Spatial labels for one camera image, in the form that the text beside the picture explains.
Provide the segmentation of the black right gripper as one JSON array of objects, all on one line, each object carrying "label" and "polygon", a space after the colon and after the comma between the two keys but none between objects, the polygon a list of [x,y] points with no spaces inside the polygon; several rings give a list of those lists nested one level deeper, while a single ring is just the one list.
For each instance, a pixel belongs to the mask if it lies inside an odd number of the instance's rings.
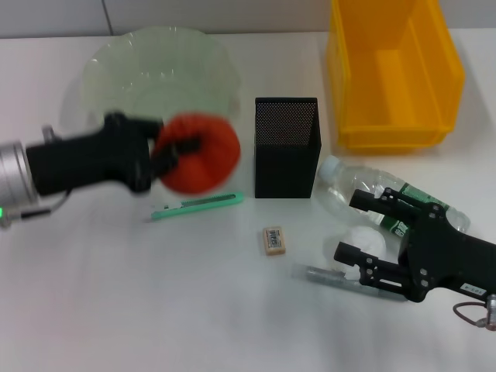
[{"label": "black right gripper", "polygon": [[380,260],[340,242],[334,260],[359,267],[361,285],[376,288],[389,298],[421,302],[427,293],[445,288],[486,301],[495,293],[495,245],[456,230],[445,209],[422,203],[385,188],[380,197],[356,189],[349,206],[404,222],[409,228],[401,242],[398,262]]}]

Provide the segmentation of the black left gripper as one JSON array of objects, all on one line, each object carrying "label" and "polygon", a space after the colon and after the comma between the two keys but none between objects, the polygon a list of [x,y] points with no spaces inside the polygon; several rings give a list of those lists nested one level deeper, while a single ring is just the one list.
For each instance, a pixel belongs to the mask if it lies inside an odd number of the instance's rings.
[{"label": "black left gripper", "polygon": [[178,166],[179,154],[200,150],[202,139],[176,139],[167,150],[152,156],[149,141],[156,140],[164,123],[128,117],[121,112],[105,116],[103,127],[85,136],[28,146],[26,156],[37,193],[41,196],[107,181],[125,185],[133,193],[150,190],[153,174],[167,174]]}]

